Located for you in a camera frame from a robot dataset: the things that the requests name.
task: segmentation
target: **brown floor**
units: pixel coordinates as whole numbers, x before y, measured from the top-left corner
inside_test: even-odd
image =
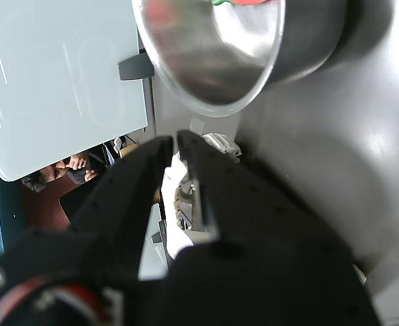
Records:
[[[65,229],[69,220],[63,212],[58,199],[77,187],[68,176],[51,182],[39,193],[21,187],[22,204],[28,227],[43,229]]]

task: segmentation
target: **stainless steel bowl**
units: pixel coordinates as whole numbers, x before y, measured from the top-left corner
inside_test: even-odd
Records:
[[[346,0],[132,0],[157,73],[189,108],[210,117],[246,107],[265,86],[319,68],[338,43]]]

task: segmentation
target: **human hand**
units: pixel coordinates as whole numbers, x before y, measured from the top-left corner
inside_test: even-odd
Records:
[[[88,158],[89,158],[89,153],[87,151],[83,151],[81,153],[72,155],[66,167],[72,168],[73,170],[78,170],[79,168],[83,168],[86,166]]]
[[[94,170],[86,170],[86,175],[84,176],[85,182],[88,182],[89,180],[92,180],[98,175]]]

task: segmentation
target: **person with dark hair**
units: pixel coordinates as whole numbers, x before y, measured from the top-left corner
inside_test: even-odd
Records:
[[[95,178],[105,169],[102,159],[90,149],[26,175],[21,181],[34,192],[40,192],[47,183],[60,179],[66,174],[75,184],[81,185]]]

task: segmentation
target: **bowl rim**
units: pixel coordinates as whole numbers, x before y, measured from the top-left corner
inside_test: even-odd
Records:
[[[227,117],[234,113],[239,112],[248,106],[262,91],[268,78],[271,75],[273,67],[276,63],[279,51],[281,49],[283,31],[285,25],[285,1],[286,0],[268,0],[278,2],[278,15],[277,15],[277,28],[275,31],[275,40],[271,48],[269,60],[267,61],[264,69],[259,76],[254,86],[247,92],[243,97],[236,100],[235,102],[225,105],[214,105],[202,101],[201,99],[191,95],[171,74],[171,70],[168,69],[166,63],[160,59],[157,53],[156,47],[153,45],[150,34],[145,27],[143,16],[142,16],[142,3],[146,0],[131,0],[133,5],[133,12],[136,20],[136,25],[139,30],[140,38],[145,47],[145,50],[157,72],[159,78],[163,81],[165,86],[177,97],[183,104],[185,104],[192,111],[206,115],[207,117]]]

